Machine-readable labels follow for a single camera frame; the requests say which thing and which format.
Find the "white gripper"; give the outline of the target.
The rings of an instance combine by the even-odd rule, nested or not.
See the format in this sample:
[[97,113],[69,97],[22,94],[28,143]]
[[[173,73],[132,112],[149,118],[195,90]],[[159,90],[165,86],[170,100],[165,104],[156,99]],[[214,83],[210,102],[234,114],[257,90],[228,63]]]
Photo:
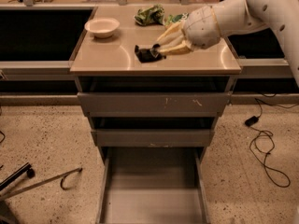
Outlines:
[[[171,42],[181,35],[185,40]],[[181,55],[197,49],[208,49],[221,40],[219,28],[213,7],[204,6],[191,12],[183,21],[172,23],[158,38],[158,51],[163,56]]]

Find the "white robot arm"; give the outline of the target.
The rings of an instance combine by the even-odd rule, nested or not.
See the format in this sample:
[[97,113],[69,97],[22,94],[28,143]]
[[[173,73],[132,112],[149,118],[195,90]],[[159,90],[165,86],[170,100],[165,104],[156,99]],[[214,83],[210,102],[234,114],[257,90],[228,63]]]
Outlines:
[[208,49],[230,35],[272,30],[299,84],[299,0],[224,0],[199,7],[157,39],[163,55]]

